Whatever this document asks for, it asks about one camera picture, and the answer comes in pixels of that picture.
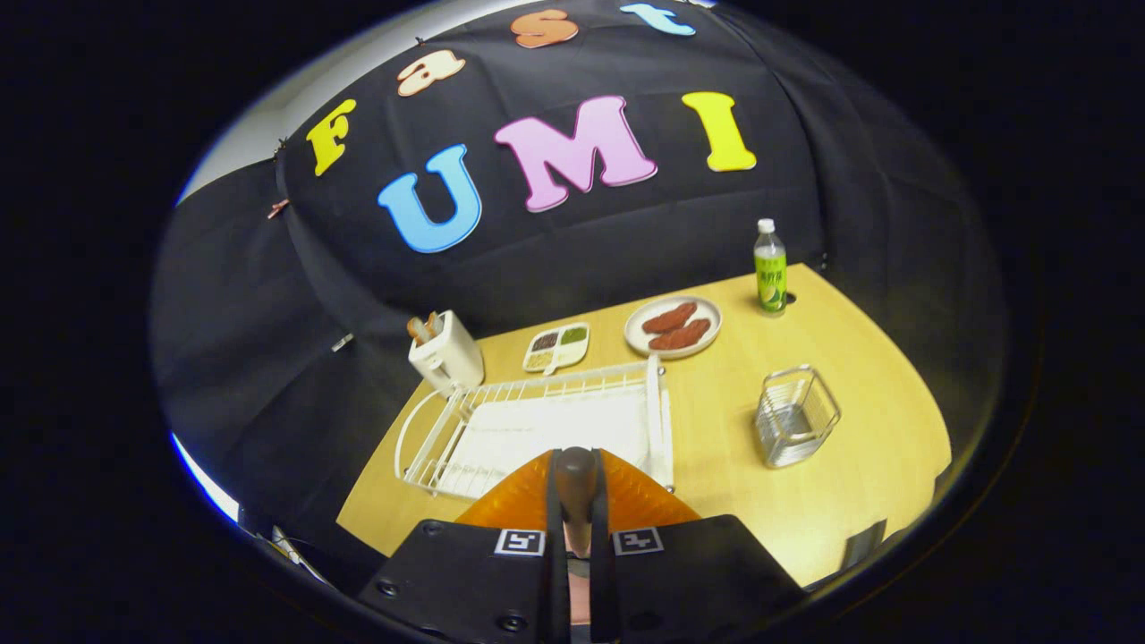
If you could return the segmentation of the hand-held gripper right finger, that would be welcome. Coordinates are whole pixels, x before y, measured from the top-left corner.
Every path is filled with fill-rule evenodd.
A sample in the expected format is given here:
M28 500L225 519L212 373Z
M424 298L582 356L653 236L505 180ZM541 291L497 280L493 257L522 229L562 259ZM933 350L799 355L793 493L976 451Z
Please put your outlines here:
M703 517L598 449L590 636L605 643L740 643L806 592L740 518Z

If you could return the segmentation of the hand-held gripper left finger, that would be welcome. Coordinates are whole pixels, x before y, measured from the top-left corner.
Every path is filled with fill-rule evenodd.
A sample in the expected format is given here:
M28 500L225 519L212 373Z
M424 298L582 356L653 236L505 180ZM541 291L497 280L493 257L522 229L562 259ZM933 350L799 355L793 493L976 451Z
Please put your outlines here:
M569 641L555 460L545 450L527 461L455 521L417 523L357 602L414 641Z

